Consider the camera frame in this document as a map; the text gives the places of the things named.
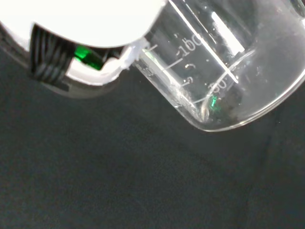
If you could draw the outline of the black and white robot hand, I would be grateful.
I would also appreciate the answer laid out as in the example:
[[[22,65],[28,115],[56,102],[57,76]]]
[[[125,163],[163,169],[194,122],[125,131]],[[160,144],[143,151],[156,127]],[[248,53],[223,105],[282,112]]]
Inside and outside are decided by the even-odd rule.
[[[111,91],[149,46],[165,0],[3,0],[0,47],[27,76],[68,98]]]

